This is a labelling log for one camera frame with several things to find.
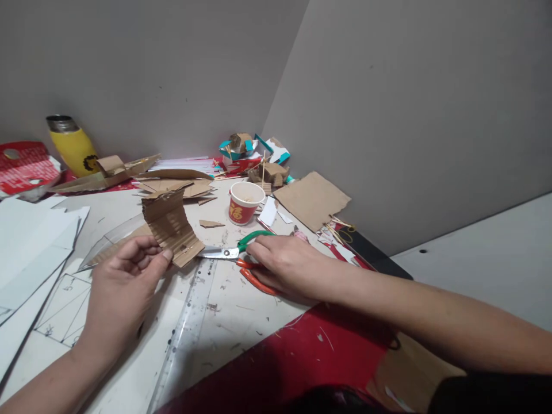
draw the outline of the metal bottle cap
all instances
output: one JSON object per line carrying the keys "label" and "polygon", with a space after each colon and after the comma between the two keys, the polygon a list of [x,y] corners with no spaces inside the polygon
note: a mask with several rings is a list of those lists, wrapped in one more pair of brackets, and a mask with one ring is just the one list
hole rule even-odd
{"label": "metal bottle cap", "polygon": [[46,122],[52,132],[76,132],[80,129],[73,118],[67,115],[50,115],[46,117]]}

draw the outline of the fingernail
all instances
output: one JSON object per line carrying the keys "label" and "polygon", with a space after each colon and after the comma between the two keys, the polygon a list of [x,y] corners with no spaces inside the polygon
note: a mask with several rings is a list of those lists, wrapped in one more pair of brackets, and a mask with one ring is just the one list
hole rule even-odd
{"label": "fingernail", "polygon": [[167,259],[169,262],[173,258],[173,251],[172,250],[163,250],[163,253],[161,253],[165,259]]}

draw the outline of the hand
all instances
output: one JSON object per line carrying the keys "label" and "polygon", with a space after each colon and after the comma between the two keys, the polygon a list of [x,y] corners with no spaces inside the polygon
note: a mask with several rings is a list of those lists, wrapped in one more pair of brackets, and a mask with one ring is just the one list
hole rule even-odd
{"label": "hand", "polygon": [[263,284],[291,297],[332,301],[342,263],[291,236],[259,236],[247,252],[268,270],[253,269]]}
{"label": "hand", "polygon": [[153,236],[135,237],[92,272],[83,332],[73,348],[114,363],[136,334],[173,252]]}

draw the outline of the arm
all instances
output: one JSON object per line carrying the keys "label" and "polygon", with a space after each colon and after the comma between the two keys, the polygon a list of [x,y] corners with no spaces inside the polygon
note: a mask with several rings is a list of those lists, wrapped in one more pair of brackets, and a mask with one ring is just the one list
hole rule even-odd
{"label": "arm", "polygon": [[346,306],[417,339],[467,370],[552,373],[552,333],[475,299],[331,259],[293,238],[260,236],[247,251],[291,296]]}
{"label": "arm", "polygon": [[142,236],[97,266],[78,342],[7,400],[0,414],[76,412],[136,334],[172,257],[153,236]]}

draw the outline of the person's left hand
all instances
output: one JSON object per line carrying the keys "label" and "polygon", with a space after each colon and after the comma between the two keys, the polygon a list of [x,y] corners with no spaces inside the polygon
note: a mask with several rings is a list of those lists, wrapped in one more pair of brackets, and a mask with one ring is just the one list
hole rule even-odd
{"label": "person's left hand", "polygon": [[92,272],[86,323],[74,350],[114,363],[136,335],[172,258],[153,236],[139,236],[100,263]]}

